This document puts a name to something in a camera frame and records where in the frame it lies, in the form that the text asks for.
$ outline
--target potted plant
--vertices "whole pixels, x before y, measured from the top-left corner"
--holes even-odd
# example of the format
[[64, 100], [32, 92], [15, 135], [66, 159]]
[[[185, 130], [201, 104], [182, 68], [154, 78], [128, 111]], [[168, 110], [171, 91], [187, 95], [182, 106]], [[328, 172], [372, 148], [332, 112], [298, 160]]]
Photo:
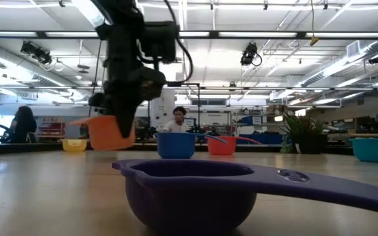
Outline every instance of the potted plant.
[[320, 154], [324, 150], [327, 136], [323, 134], [323, 121], [288, 113], [283, 116], [286, 121], [285, 131], [298, 153]]

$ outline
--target purple scoop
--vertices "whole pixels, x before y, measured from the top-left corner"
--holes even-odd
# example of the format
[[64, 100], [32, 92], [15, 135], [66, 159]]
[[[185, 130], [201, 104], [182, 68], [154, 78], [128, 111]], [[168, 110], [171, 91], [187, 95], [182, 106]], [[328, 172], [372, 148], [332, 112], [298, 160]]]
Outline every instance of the purple scoop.
[[378, 187], [321, 174], [197, 160], [113, 163], [126, 179], [137, 218], [160, 232], [225, 232], [238, 227], [265, 193], [378, 212]]

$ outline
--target ceiling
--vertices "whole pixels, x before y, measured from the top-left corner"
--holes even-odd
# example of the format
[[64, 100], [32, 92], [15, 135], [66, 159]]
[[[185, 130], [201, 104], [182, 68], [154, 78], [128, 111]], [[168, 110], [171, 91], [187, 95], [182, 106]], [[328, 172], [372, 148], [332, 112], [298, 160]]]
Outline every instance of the ceiling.
[[[172, 6], [178, 6], [177, 0], [169, 0], [169, 2]], [[74, 6], [19, 8], [19, 6], [55, 5], [57, 3], [58, 1], [49, 0], [0, 1], [0, 5], [4, 6], [4, 8], [0, 8], [0, 30], [94, 30], [93, 25]], [[70, 1], [64, 1], [64, 3], [71, 5]], [[314, 29], [316, 31], [378, 31], [378, 0], [328, 0], [327, 3], [329, 3], [330, 8], [322, 10], [324, 3], [323, 0], [314, 0], [316, 5]], [[171, 15], [162, 0], [140, 0], [139, 4], [144, 8], [145, 21], [171, 20]], [[175, 10], [177, 16], [179, 12], [181, 14], [183, 12], [186, 16], [182, 17], [183, 30], [312, 30], [312, 11], [299, 10], [301, 7], [309, 7], [309, 0], [268, 0], [268, 10], [261, 10], [264, 4], [263, 0], [213, 0], [214, 10], [209, 8], [210, 4], [210, 0], [187, 0], [187, 10]], [[79, 58], [79, 39], [31, 39], [30, 41], [43, 49], [49, 50], [53, 58], [62, 62], [62, 64], [55, 66], [52, 64], [45, 67], [46, 70], [50, 70], [49, 73], [57, 75], [71, 84], [82, 86], [89, 86], [94, 79], [100, 85], [106, 79], [102, 67], [106, 54], [106, 42], [100, 44], [99, 40], [83, 40], [81, 58]], [[268, 43], [267, 40], [255, 40], [254, 42], [260, 49], [263, 45], [266, 46], [259, 53], [263, 59], [262, 65], [252, 69], [240, 66], [242, 51], [250, 41], [252, 40], [185, 40], [184, 43], [194, 61], [194, 74], [190, 82], [214, 87], [228, 86], [230, 82], [237, 82], [238, 86], [244, 87], [292, 86], [293, 78], [301, 79], [306, 74], [319, 70], [325, 63], [343, 55], [346, 52], [346, 46], [354, 42], [321, 40], [311, 47], [309, 41], [305, 40], [270, 40]], [[23, 39], [0, 39], [0, 48], [24, 59], [24, 55], [20, 52], [23, 42]], [[100, 58], [97, 60], [99, 47]], [[181, 50], [178, 50], [177, 53], [179, 57], [182, 56]], [[25, 61], [36, 64], [35, 60], [31, 58], [26, 58]], [[90, 67], [89, 73], [82, 75], [82, 79], [77, 79], [77, 75], [81, 75], [78, 73], [78, 64]], [[177, 75], [177, 80], [182, 79], [181, 64], [163, 66], [162, 68], [164, 71], [172, 71], [172, 73], [167, 73], [168, 79], [174, 79], [172, 78], [174, 74]], [[335, 87], [340, 82], [367, 72], [363, 68], [363, 63], [359, 62], [324, 79], [325, 83], [320, 84]], [[202, 91], [202, 93], [223, 93], [223, 90], [208, 90]], [[271, 90], [252, 90], [250, 95], [270, 93]]]

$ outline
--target wall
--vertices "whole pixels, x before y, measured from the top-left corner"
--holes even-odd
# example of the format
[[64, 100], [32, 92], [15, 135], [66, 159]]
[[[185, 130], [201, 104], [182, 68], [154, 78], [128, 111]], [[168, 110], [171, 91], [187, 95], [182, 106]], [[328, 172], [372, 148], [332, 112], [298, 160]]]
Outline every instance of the wall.
[[324, 121], [336, 121], [340, 119], [350, 119], [357, 117], [376, 117], [378, 115], [378, 96], [365, 97], [364, 105], [358, 106], [357, 99], [353, 99], [343, 108], [325, 109], [324, 113], [318, 110], [310, 111], [311, 117]]

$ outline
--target blue bowl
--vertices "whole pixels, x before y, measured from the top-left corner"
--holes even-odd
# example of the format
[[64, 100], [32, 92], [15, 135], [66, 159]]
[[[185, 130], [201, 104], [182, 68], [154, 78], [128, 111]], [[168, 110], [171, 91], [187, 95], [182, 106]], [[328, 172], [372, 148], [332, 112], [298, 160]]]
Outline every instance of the blue bowl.
[[157, 152], [164, 159], [189, 159], [195, 153], [196, 136], [206, 136], [221, 142], [226, 141], [206, 134], [185, 132], [157, 133]]
[[378, 138], [353, 138], [350, 141], [358, 160], [378, 163]]

